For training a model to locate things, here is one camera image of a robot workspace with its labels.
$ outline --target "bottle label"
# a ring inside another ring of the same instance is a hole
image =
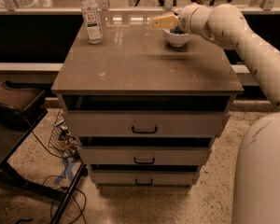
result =
[[[87,34],[90,39],[101,38],[100,28],[98,26],[98,14],[96,11],[87,11],[84,13]]]

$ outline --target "black drawer handle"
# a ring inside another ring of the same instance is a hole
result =
[[[139,185],[139,186],[149,186],[149,185],[152,185],[152,183],[153,183],[153,181],[152,181],[152,178],[150,179],[150,181],[148,181],[148,182],[139,182],[138,180],[137,180],[137,178],[134,180],[134,183],[136,184],[136,185]]]
[[[134,126],[132,126],[132,132],[133,133],[140,133],[140,134],[154,134],[156,133],[158,130],[158,127],[155,126],[153,131],[148,131],[148,130],[137,130],[136,128],[134,128]]]
[[[137,158],[133,158],[133,162],[136,164],[153,164],[155,162],[155,158],[152,158],[151,161],[138,161]]]

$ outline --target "white bowl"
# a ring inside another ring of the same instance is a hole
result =
[[[163,34],[167,42],[176,48],[184,46],[190,40],[190,34],[173,34],[169,29],[163,29]]]

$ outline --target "bowl with dark contents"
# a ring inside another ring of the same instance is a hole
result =
[[[167,42],[175,48],[184,46],[190,40],[190,34],[180,31],[179,27],[163,29],[163,34]]]

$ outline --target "clear plastic bottle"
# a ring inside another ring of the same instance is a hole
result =
[[[95,0],[81,0],[81,10],[88,41],[91,44],[98,44],[103,41],[103,31],[100,21],[98,6]]]

